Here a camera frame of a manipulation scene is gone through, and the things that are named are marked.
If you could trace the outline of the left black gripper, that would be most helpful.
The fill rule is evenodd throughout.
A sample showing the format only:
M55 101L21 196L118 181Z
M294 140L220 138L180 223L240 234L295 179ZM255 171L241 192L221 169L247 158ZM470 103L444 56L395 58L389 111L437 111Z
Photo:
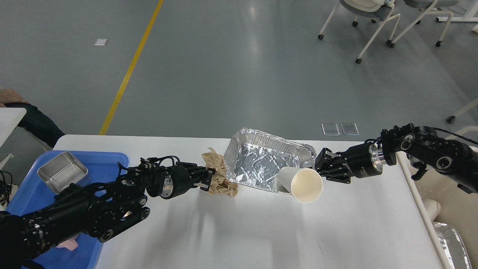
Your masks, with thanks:
M171 168L160 167L152 175L152 184L148 187L150 197L161 197L171 199L183 195L192 188L200 188L202 191L209 191L214 175L214 168L193 166L190 164L179 164Z

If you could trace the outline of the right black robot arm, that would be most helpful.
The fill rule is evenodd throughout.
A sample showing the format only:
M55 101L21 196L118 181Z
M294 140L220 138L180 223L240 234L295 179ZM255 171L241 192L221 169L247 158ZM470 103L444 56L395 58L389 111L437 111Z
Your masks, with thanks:
M437 128L408 124L383 129L378 138L367 139L346 151L323 148L317 155L314 170L327 180L349 184L352 177L380 175L385 165L397 163L396 153L404 152L417 169L412 179L420 180L428 168L456 182L468 194L477 193L477 152L457 140L437 135Z

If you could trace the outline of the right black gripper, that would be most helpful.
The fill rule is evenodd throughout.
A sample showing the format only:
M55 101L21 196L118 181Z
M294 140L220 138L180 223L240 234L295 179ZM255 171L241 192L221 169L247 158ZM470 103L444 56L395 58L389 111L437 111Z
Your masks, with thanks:
M342 157L323 148L315 159L315 170L330 182L350 184L352 174L357 178L378 176L382 174L384 166L394 166L396 163L395 153L367 142L348 148L342 152Z

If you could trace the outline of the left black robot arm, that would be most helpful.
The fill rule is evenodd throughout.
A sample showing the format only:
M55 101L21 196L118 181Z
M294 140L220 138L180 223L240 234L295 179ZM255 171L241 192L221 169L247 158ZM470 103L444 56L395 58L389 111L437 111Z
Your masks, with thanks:
M210 189L215 169L181 162L177 156L141 158L135 167L118 164L112 182L70 184L43 209L16 216L1 212L1 268L41 269L39 255L80 233L104 243L145 220L148 197L171 199L192 188Z

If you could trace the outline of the person's bare hand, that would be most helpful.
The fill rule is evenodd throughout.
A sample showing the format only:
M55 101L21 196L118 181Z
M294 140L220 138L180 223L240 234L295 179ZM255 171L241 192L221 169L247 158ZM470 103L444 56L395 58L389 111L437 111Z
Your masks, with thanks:
M5 108L9 103L26 103L29 104L19 93L15 90L1 87L0 89L0 107Z

